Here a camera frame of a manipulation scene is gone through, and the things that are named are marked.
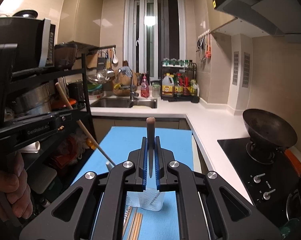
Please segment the person left hand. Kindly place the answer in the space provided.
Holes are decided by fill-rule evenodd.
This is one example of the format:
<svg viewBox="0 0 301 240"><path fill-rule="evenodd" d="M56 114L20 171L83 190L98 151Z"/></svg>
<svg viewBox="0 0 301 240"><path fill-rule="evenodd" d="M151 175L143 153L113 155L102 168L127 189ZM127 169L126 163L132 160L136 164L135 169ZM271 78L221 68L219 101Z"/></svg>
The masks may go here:
<svg viewBox="0 0 301 240"><path fill-rule="evenodd" d="M28 219L33 212L30 187L27 184L27 172L22 155L17 153L12 159L13 166L6 173L0 170L0 191L6 194L12 205L12 211L18 218ZM0 219L5 222L8 216L0 203Z"/></svg>

